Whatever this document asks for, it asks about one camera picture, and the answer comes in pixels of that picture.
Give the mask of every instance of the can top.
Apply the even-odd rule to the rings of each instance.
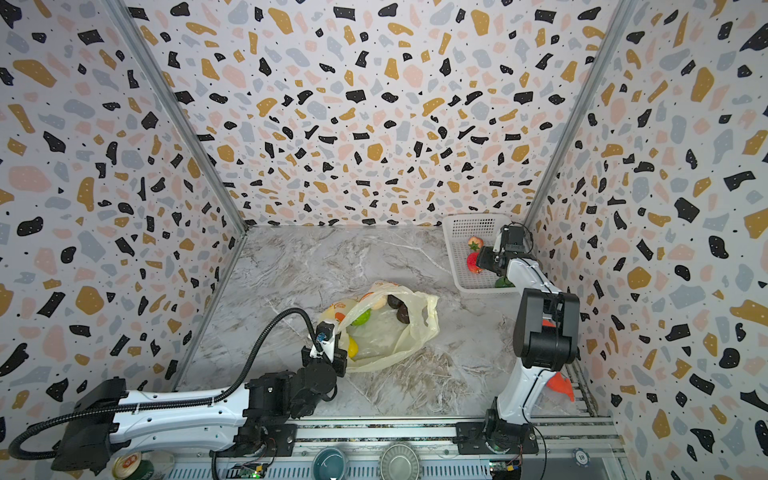
[[[118,457],[112,466],[112,476],[115,480],[124,480],[136,472],[141,463],[141,452],[131,453],[124,457]]]

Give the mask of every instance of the basket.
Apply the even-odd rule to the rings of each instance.
[[[485,245],[492,247],[496,236],[511,219],[502,214],[460,214],[448,215],[442,219],[442,232],[448,247],[453,283],[463,296],[510,295],[517,293],[514,288],[494,288],[498,276],[488,270],[472,273],[467,268],[467,257],[472,252],[467,241],[480,237]]]

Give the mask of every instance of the terrazzo wallpaper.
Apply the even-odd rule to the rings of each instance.
[[[168,390],[237,231],[100,3],[0,15],[0,477],[50,478],[11,439],[112,376]]]
[[[248,224],[522,220],[608,0],[130,0]]]
[[[766,22],[638,2],[535,221],[638,478],[768,478]]]

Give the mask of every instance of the marble tabletop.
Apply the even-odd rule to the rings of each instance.
[[[298,306],[315,320],[376,280],[439,296],[440,334],[401,363],[339,379],[337,397],[321,402],[316,414],[483,415],[515,362],[520,297],[462,298],[442,229],[434,227],[252,228],[179,390],[229,385],[277,313]],[[248,378],[296,371],[301,347],[309,344],[300,317],[286,318],[267,337]],[[533,413],[578,415],[578,409],[545,389]]]

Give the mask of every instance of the plastic bag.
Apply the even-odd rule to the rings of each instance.
[[[397,320],[396,310],[386,302],[388,295],[396,296],[408,307],[410,324]],[[373,372],[408,358],[440,333],[438,299],[396,283],[377,281],[360,298],[342,299],[328,307],[319,321],[339,322],[336,331],[341,332],[340,348],[349,351],[350,335],[357,344],[357,354],[347,359],[347,372]],[[368,309],[370,319],[353,326],[352,322]]]

